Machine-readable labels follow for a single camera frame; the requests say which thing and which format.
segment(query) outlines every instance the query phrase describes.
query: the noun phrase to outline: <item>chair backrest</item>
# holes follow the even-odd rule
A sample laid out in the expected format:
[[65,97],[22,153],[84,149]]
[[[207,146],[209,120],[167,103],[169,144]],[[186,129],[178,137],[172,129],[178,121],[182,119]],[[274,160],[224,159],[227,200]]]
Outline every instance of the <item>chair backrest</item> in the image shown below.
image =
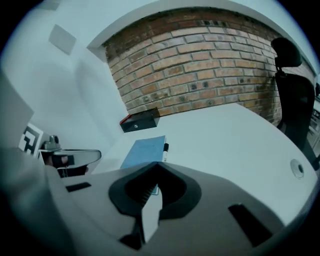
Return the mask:
[[302,64],[301,54],[292,42],[286,38],[276,38],[271,46],[277,53],[275,81],[282,108],[281,130],[302,150],[309,131],[315,89],[307,78],[282,71],[283,67],[298,67]]
[[315,102],[314,87],[300,75],[275,74],[282,108],[284,134],[299,148],[303,149]]

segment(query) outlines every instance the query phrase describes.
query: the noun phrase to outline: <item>curved desk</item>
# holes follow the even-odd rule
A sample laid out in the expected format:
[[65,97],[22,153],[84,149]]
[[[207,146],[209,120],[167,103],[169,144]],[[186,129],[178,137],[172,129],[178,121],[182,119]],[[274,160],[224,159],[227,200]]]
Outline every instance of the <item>curved desk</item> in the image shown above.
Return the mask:
[[[166,136],[167,162],[232,181],[289,224],[311,194],[317,175],[302,152],[271,123],[236,104],[161,117],[155,128],[124,133],[92,174],[120,168],[136,140]],[[292,172],[291,160],[303,167]]]

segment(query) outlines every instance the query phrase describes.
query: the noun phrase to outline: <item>blue book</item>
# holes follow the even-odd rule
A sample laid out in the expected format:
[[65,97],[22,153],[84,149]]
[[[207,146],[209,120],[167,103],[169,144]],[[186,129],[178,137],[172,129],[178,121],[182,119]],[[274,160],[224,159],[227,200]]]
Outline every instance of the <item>blue book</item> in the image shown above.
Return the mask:
[[136,140],[120,169],[143,163],[161,162],[164,155],[165,140],[166,136]]

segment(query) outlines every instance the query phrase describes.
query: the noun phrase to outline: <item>small black case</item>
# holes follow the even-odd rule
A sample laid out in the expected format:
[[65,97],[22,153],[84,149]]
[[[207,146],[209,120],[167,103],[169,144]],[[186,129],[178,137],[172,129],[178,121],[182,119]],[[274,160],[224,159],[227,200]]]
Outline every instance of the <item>small black case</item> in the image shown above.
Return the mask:
[[132,114],[120,124],[125,133],[157,127],[160,114],[157,108]]

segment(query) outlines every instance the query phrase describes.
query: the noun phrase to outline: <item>black slot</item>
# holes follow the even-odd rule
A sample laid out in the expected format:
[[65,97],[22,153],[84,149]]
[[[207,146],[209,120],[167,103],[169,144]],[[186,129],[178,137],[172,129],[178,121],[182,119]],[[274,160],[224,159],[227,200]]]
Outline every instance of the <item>black slot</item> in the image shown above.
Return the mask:
[[66,186],[65,188],[68,192],[73,192],[73,191],[82,190],[88,187],[91,187],[91,185],[88,182],[83,182],[75,185]]
[[272,237],[272,233],[244,205],[235,204],[228,209],[253,247]]

